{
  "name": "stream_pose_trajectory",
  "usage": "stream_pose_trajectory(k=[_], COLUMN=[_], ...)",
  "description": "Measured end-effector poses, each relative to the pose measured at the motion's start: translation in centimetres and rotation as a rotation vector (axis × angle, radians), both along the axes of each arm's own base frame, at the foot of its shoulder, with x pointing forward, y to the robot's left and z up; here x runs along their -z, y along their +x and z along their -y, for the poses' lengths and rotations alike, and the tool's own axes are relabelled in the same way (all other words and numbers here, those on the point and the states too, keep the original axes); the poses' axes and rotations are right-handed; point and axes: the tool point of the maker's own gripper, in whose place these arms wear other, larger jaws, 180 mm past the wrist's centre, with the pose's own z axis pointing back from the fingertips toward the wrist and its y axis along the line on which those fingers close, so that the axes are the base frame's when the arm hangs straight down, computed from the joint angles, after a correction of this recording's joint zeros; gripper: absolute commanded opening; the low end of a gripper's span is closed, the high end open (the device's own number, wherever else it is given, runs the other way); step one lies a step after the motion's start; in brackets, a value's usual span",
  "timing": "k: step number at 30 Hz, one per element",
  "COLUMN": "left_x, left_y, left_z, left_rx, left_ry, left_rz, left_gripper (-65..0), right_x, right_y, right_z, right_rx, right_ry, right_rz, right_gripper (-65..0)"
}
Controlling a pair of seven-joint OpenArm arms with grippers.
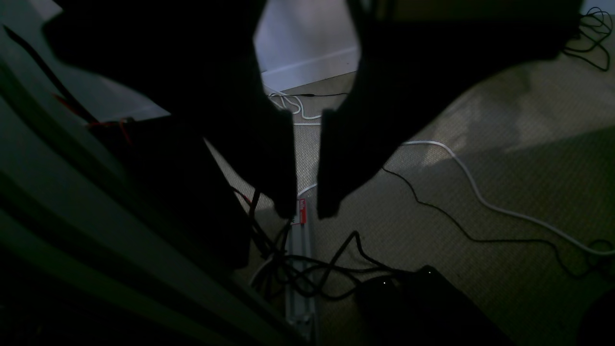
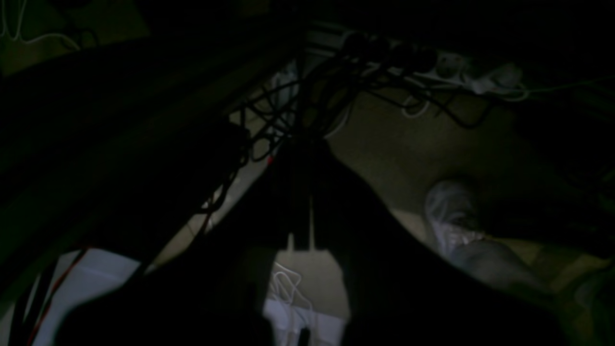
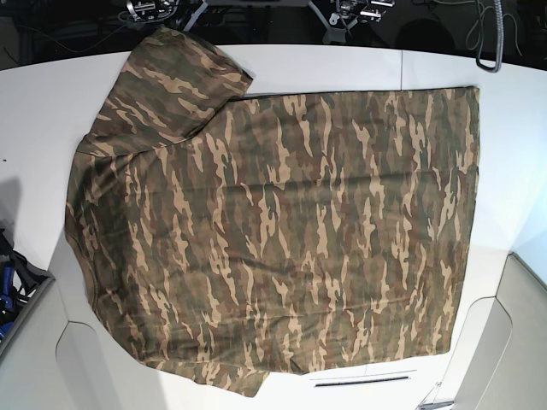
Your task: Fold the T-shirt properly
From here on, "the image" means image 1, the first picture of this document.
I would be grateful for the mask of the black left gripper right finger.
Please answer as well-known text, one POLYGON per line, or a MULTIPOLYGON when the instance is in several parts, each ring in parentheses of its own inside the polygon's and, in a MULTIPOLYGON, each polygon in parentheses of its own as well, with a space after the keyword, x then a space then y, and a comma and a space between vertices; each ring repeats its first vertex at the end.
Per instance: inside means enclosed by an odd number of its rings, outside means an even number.
POLYGON ((348 0, 360 45, 351 91, 321 119, 317 215, 369 181, 468 89, 555 59, 581 0, 348 0))

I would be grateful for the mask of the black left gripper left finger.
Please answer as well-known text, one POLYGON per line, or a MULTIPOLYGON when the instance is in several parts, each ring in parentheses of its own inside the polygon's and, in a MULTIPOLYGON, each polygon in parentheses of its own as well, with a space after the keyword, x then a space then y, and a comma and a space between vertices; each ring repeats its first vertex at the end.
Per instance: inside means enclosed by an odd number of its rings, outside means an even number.
POLYGON ((71 66, 132 88, 199 131, 244 181, 295 213, 294 125, 264 92, 265 0, 58 0, 43 35, 71 66))

